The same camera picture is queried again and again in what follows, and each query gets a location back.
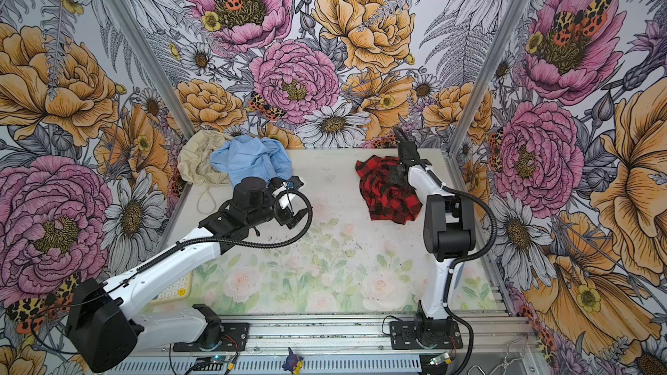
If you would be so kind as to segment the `red black plaid cloth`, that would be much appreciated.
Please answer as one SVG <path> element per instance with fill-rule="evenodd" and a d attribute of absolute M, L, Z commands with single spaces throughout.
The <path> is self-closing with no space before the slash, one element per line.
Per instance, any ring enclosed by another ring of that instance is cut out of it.
<path fill-rule="evenodd" d="M 399 166 L 399 158 L 395 156 L 371 156 L 356 162 L 361 197 L 371 220 L 405 225 L 417 219 L 422 204 L 415 190 L 401 180 Z"/>

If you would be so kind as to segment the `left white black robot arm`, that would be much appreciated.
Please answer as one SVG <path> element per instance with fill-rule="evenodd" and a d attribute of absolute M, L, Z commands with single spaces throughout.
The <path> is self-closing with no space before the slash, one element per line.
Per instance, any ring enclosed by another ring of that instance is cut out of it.
<path fill-rule="evenodd" d="M 265 182 L 247 177 L 230 200 L 203 218 L 182 239 L 151 259 L 104 282 L 75 288 L 65 335 L 94 373 L 118 366 L 133 352 L 185 344 L 214 350 L 242 343 L 225 332 L 217 312 L 196 304 L 162 317 L 142 314 L 149 302 L 176 281 L 233 247 L 284 248 L 302 238 L 314 219 L 313 206 L 294 175 Z"/>

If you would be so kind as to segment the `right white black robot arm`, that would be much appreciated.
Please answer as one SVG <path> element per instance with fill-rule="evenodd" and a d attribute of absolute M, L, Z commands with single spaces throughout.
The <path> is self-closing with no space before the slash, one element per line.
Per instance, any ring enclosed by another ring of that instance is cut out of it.
<path fill-rule="evenodd" d="M 475 252 L 477 241 L 475 208 L 492 214 L 479 197 L 446 185 L 432 164 L 421 157 L 416 142 L 402 128 L 396 127 L 399 165 L 395 175 L 408 185 L 422 203 L 423 241 L 430 254 L 427 288 L 418 302 L 418 311 L 410 326 L 394 328 L 395 349 L 407 349 L 415 342 L 422 348 L 463 347 L 460 318 L 453 316 L 450 303 L 463 264 L 487 253 L 494 240 Z"/>

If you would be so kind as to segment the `light blue cloth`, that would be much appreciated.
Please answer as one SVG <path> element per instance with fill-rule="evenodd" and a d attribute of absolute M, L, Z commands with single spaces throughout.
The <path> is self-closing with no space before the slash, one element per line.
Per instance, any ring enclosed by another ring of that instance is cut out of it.
<path fill-rule="evenodd" d="M 209 160 L 216 171 L 229 176 L 233 187 L 248 177 L 269 182 L 276 177 L 288 180 L 293 175 L 286 149 L 269 138 L 240 135 L 215 150 Z"/>

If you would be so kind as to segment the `beige cloth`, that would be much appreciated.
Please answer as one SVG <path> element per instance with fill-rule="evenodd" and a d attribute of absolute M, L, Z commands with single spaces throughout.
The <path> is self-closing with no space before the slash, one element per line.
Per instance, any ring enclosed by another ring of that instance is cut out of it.
<path fill-rule="evenodd" d="M 229 175 L 217 171 L 210 156 L 221 149 L 228 139 L 215 130 L 196 132 L 182 147 L 177 157 L 177 168 L 182 179 L 196 186 L 222 186 L 230 184 Z"/>

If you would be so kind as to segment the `yellow white keypad device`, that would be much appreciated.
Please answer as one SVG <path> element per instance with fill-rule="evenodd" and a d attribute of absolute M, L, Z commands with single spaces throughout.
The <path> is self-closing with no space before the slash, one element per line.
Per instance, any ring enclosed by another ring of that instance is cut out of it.
<path fill-rule="evenodd" d="M 192 281 L 193 273 L 190 272 L 158 293 L 150 304 L 159 305 L 188 298 L 192 292 Z"/>

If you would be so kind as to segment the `left green circuit board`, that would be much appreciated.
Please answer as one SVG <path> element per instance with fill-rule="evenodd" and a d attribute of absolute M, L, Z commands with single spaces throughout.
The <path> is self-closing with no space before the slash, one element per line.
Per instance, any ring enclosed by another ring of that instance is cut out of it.
<path fill-rule="evenodd" d="M 223 366 L 227 363 L 227 357 L 224 355 L 215 355 L 198 359 L 196 364 L 199 366 Z"/>

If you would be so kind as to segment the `green circuit board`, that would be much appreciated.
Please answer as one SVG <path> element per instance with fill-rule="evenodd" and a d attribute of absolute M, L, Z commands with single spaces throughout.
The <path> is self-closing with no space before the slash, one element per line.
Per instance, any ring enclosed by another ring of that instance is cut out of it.
<path fill-rule="evenodd" d="M 196 364 L 199 366 L 223 366 L 227 363 L 227 357 L 224 355 L 215 355 L 198 359 Z"/>
<path fill-rule="evenodd" d="M 430 366 L 440 366 L 440 365 L 450 365 L 452 362 L 452 357 L 449 352 L 443 352 L 439 355 L 432 357 L 429 360 Z"/>

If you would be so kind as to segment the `small purple toy figure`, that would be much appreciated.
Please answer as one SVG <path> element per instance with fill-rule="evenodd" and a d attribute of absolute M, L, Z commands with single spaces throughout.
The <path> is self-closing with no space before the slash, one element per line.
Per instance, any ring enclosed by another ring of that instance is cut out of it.
<path fill-rule="evenodd" d="M 282 369 L 292 375 L 300 375 L 304 366 L 304 357 L 297 355 L 290 347 L 288 349 L 288 357 L 282 364 Z"/>

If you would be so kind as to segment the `right green circuit board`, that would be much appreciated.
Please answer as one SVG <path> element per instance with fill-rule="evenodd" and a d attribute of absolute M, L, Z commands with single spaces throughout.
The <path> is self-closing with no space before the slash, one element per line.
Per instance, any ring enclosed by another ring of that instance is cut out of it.
<path fill-rule="evenodd" d="M 449 352 L 443 352 L 439 355 L 432 357 L 429 360 L 430 366 L 440 366 L 440 365 L 450 365 L 452 362 L 452 357 Z"/>

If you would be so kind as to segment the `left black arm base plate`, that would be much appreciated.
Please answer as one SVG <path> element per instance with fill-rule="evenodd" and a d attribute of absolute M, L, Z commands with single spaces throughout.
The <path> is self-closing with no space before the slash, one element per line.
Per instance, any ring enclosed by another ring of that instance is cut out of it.
<path fill-rule="evenodd" d="M 208 325 L 203 334 L 193 342 L 179 342 L 172 347 L 174 352 L 244 352 L 250 324 L 221 323 Z"/>

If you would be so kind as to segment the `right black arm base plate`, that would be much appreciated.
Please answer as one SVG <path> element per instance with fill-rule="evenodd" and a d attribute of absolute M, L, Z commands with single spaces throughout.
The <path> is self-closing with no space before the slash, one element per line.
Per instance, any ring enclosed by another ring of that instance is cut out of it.
<path fill-rule="evenodd" d="M 453 319 L 420 324 L 395 320 L 389 325 L 389 335 L 394 350 L 460 350 L 464 346 L 459 325 Z"/>

